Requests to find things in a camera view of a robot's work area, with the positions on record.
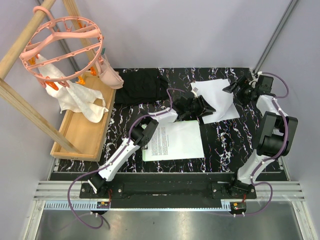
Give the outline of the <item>pink bra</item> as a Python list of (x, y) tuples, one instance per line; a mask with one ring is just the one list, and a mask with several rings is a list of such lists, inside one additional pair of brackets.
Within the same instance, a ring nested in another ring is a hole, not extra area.
[(99, 57), (96, 63), (98, 75), (100, 80), (112, 89), (121, 89), (124, 85), (124, 80), (121, 76), (111, 67), (108, 60), (102, 56)]

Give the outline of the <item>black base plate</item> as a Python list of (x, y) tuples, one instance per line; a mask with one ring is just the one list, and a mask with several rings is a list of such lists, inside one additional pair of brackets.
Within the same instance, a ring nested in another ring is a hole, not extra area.
[(217, 209), (222, 200), (254, 200), (252, 185), (235, 183), (233, 173), (117, 173), (112, 181), (94, 176), (98, 192), (82, 183), (81, 199), (111, 198), (112, 209)]

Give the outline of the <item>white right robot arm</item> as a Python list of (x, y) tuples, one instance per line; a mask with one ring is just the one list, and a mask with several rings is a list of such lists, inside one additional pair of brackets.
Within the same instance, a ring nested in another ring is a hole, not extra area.
[(255, 190), (257, 177), (263, 170), (281, 156), (286, 156), (292, 146), (298, 126), (298, 119), (289, 116), (278, 103), (280, 97), (272, 93), (274, 79), (281, 77), (274, 73), (260, 71), (250, 81), (245, 76), (223, 89), (233, 94), (242, 106), (255, 103), (262, 114), (261, 122), (253, 140), (253, 152), (226, 185), (225, 192), (231, 198), (240, 198)]

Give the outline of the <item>aluminium corner post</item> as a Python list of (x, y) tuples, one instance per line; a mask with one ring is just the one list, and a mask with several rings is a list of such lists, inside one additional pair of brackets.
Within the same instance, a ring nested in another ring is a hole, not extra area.
[(283, 15), (281, 16), (281, 18), (275, 28), (275, 30), (273, 31), (269, 41), (267, 42), (260, 58), (258, 59), (255, 67), (252, 69), (252, 72), (254, 74), (256, 74), (257, 72), (259, 72), (261, 70), (264, 62), (268, 58), (269, 53), (271, 52), (273, 46), (275, 45), (276, 41), (278, 40), (280, 34), (284, 30), (287, 22), (289, 21), (291, 15), (293, 14), (293, 12), (299, 2), (300, 2), (299, 0), (290, 0), (289, 1)]

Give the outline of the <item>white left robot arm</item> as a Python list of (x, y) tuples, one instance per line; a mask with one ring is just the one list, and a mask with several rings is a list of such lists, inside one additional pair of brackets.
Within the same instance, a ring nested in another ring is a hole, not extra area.
[(107, 182), (114, 179), (120, 167), (134, 152), (150, 142), (160, 124), (174, 123), (186, 117), (209, 116), (215, 112), (216, 109), (202, 95), (197, 95), (194, 91), (187, 91), (180, 98), (171, 101), (170, 107), (156, 112), (143, 113), (132, 123), (120, 147), (88, 179), (90, 192), (97, 198), (103, 198), (108, 193)]

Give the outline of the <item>wooden tray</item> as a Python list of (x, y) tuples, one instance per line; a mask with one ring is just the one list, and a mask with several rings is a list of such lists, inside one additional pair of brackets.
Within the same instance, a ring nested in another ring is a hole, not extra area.
[(99, 123), (93, 123), (87, 120), (82, 113), (67, 110), (59, 132), (80, 152), (68, 152), (55, 142), (50, 154), (57, 159), (98, 162), (102, 155), (116, 91), (105, 85), (98, 76), (86, 72), (82, 77), (85, 80), (85, 87), (101, 91), (108, 112), (103, 115)]

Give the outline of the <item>wooden rack frame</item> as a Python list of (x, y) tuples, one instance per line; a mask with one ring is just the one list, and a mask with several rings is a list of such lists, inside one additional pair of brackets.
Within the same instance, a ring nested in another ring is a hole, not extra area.
[(28, 2), (26, 0), (2, 0), (0, 2), (0, 49), (6, 51), (0, 60), (0, 97), (19, 111), (25, 118), (32, 122), (41, 131), (47, 134), (53, 141), (60, 144), (69, 152), (80, 151), (69, 142), (62, 133), (51, 125), (25, 98), (23, 98), (8, 82), (9, 77), (15, 86), (23, 86), (24, 90), (33, 90), (43, 78), (36, 78), (33, 74), (27, 74), (25, 64), (20, 62), (20, 54), (37, 32), (44, 18), (50, 15), (50, 9), (54, 0), (45, 0), (40, 6), (36, 6), (29, 20), (23, 19)]

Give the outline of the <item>white towel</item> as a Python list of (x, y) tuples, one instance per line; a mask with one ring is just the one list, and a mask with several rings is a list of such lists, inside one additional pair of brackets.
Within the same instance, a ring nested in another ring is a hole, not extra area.
[(99, 90), (87, 88), (68, 80), (64, 87), (58, 82), (55, 86), (46, 85), (45, 90), (51, 97), (57, 99), (60, 111), (70, 110), (82, 113), (92, 123), (99, 123), (109, 110), (103, 94)]

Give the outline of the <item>white paper stack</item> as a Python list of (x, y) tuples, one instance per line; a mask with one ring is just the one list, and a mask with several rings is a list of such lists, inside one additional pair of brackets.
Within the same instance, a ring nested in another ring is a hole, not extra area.
[(223, 115), (218, 116), (218, 113), (215, 112), (214, 114), (202, 117), (202, 121), (204, 124), (211, 124), (226, 120), (238, 119), (239, 117), (240, 115), (236, 109), (236, 106), (232, 103)]

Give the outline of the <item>black cloth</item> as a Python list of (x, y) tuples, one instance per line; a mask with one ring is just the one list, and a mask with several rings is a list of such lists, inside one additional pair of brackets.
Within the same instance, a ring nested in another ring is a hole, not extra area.
[(114, 103), (117, 105), (151, 104), (169, 98), (168, 80), (157, 68), (127, 69), (119, 75), (124, 83), (115, 93)]

